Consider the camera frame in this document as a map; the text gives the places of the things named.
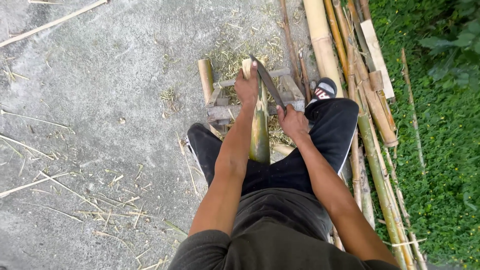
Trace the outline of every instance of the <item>finger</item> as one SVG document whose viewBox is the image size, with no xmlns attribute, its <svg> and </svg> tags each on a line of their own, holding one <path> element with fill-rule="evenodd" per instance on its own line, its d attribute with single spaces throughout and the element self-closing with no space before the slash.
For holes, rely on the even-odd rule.
<svg viewBox="0 0 480 270">
<path fill-rule="evenodd" d="M 285 119 L 285 112 L 280 105 L 276 106 L 276 113 L 278 114 L 278 121 L 283 122 L 283 119 Z"/>
<path fill-rule="evenodd" d="M 287 113 L 295 111 L 295 108 L 293 107 L 292 104 L 287 104 Z"/>
<path fill-rule="evenodd" d="M 250 67 L 250 78 L 251 79 L 256 79 L 257 78 L 257 68 L 258 68 L 257 61 L 253 61 L 252 65 Z"/>
<path fill-rule="evenodd" d="M 235 78 L 235 82 L 236 81 L 241 81 L 241 80 L 243 80 L 243 70 L 242 70 L 242 68 L 240 68 L 239 73 L 237 74 L 237 77 Z"/>
</svg>

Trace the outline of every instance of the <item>black sweatpants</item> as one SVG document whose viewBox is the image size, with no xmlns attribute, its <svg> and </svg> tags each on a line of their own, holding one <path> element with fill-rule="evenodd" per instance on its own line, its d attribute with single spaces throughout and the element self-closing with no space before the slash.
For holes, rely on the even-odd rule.
<svg viewBox="0 0 480 270">
<path fill-rule="evenodd" d="M 310 130 L 313 144 L 340 173 L 357 126 L 358 105 L 350 99 L 331 98 L 310 104 L 305 111 L 307 119 L 315 123 Z M 199 123 L 190 127 L 187 137 L 210 186 L 222 141 Z M 272 187 L 293 188 L 314 195 L 307 166 L 297 148 L 273 164 L 248 160 L 242 196 Z"/>
</svg>

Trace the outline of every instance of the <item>person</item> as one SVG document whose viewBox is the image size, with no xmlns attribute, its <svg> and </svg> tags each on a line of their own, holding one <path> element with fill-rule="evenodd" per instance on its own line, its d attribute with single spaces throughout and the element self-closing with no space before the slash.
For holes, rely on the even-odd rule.
<svg viewBox="0 0 480 270">
<path fill-rule="evenodd" d="M 321 79 L 305 114 L 277 106 L 280 126 L 297 148 L 271 165 L 255 162 L 249 148 L 256 71 L 253 62 L 248 80 L 242 70 L 236 78 L 241 110 L 223 142 L 198 123 L 187 132 L 209 187 L 169 269 L 398 269 L 338 177 L 357 104 L 335 98 L 334 82 Z M 326 240 L 332 223 L 346 252 Z"/>
</svg>

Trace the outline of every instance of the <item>knife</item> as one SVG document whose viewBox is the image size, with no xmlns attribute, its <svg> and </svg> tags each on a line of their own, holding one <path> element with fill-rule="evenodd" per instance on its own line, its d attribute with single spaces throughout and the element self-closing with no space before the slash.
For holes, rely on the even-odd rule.
<svg viewBox="0 0 480 270">
<path fill-rule="evenodd" d="M 282 107 L 282 109 L 283 109 L 283 112 L 285 114 L 287 114 L 287 108 L 283 104 L 283 101 L 280 98 L 280 94 L 278 93 L 278 90 L 277 90 L 277 88 L 275 87 L 275 85 L 272 81 L 272 77 L 270 77 L 270 74 L 268 74 L 267 69 L 253 55 L 249 54 L 248 56 L 250 56 L 250 59 L 252 61 L 257 61 L 257 72 L 258 72 L 258 74 L 260 74 L 260 77 L 262 78 L 265 86 L 267 86 L 268 92 L 270 92 L 270 94 L 273 96 L 273 99 L 275 100 L 275 103 L 280 105 L 280 107 Z"/>
</svg>

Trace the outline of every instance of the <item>hand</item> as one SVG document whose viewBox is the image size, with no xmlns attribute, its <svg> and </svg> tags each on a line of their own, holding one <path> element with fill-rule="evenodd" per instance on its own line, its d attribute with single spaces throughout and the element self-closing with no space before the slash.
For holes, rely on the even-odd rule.
<svg viewBox="0 0 480 270">
<path fill-rule="evenodd" d="M 242 105 L 255 105 L 258 99 L 257 61 L 252 62 L 250 78 L 243 78 L 243 70 L 240 68 L 235 79 L 235 92 Z"/>
<path fill-rule="evenodd" d="M 279 105 L 276 106 L 276 112 L 278 114 L 278 122 L 283 129 L 283 132 L 290 138 L 293 142 L 297 144 L 298 140 L 302 138 L 309 137 L 308 134 L 308 120 L 301 111 L 296 111 L 292 104 L 287 105 L 287 115 L 283 112 L 282 107 Z"/>
</svg>

